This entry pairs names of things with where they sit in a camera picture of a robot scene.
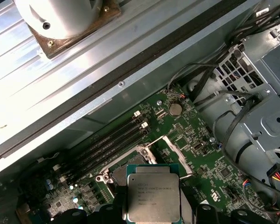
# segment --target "black cable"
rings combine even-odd
[[[247,173],[246,171],[244,171],[232,158],[231,156],[227,153],[226,151],[226,145],[228,143],[228,140],[234,130],[234,128],[236,127],[236,125],[241,121],[241,119],[250,111],[250,109],[254,106],[254,99],[250,98],[247,100],[245,106],[242,108],[242,110],[236,115],[235,119],[233,120],[233,122],[231,123],[231,125],[229,126],[229,128],[226,131],[226,135],[225,135],[225,139],[222,143],[222,154],[225,156],[225,158],[228,160],[228,162],[234,166],[236,169],[238,169],[242,174],[246,175],[248,179],[264,186],[265,188],[271,190],[272,192],[278,194],[280,196],[280,191],[277,189],[274,189],[273,187],[271,187],[270,185],[267,185],[265,183],[263,183],[262,181],[258,180],[256,177],[254,177],[253,175]]]
[[[212,63],[219,64],[227,55],[229,54],[229,51],[227,48],[223,48],[221,53],[215,56],[211,61]],[[211,74],[213,73],[213,69],[208,69],[204,72],[201,79],[197,83],[197,85],[194,87],[193,91],[190,94],[190,99],[192,102],[195,101],[195,99],[198,97],[198,95],[201,93],[202,89],[204,88],[207,80],[209,80]]]
[[[244,31],[247,31],[251,28],[253,28],[253,26],[255,26],[255,23],[258,22],[259,20],[262,20],[264,19],[265,17],[267,16],[270,16],[277,8],[274,8],[272,11],[269,11],[269,12],[266,12],[254,19],[251,19],[251,20],[248,20],[244,23],[243,26],[239,27],[238,29],[232,31],[228,37],[226,38],[226,42],[231,44],[232,43],[232,39],[234,37],[236,37],[237,35],[239,35],[240,33],[244,32]]]
[[[277,7],[268,17],[264,18],[262,21],[257,23],[253,28],[243,32],[237,38],[235,38],[233,44],[238,44],[241,39],[245,38],[246,36],[252,35],[261,28],[263,28],[267,23],[274,20],[278,15],[280,15],[280,6]]]
[[[216,142],[219,142],[218,138],[217,138],[217,135],[216,135],[216,125],[217,125],[217,123],[220,119],[222,119],[223,117],[225,117],[229,113],[231,113],[234,117],[236,117],[236,114],[233,111],[226,111],[223,114],[221,114],[213,123],[212,131],[213,131],[213,136],[214,136]]]
[[[243,145],[243,147],[241,147],[241,149],[238,151],[237,157],[235,159],[235,163],[238,164],[239,163],[239,159],[241,158],[241,155],[243,154],[243,152],[250,147],[252,144],[252,142],[247,142],[246,144]]]
[[[167,92],[171,95],[176,95],[176,96],[180,96],[179,93],[175,93],[172,92],[170,90],[170,86],[172,84],[172,82],[186,69],[190,68],[193,65],[200,65],[200,66],[204,66],[204,67],[218,67],[218,64],[210,64],[210,63],[188,63],[185,66],[183,66],[174,76],[172,76],[172,78],[170,79],[170,81],[167,84]]]
[[[206,102],[208,102],[209,100],[215,98],[217,95],[221,95],[221,94],[230,94],[233,96],[237,96],[237,97],[244,97],[245,99],[250,98],[252,95],[249,93],[244,93],[244,92],[238,92],[238,91],[225,91],[225,90],[221,90],[218,91],[219,94],[210,94],[209,96],[207,96],[206,98],[194,103],[195,106],[200,106],[201,104],[204,104]]]

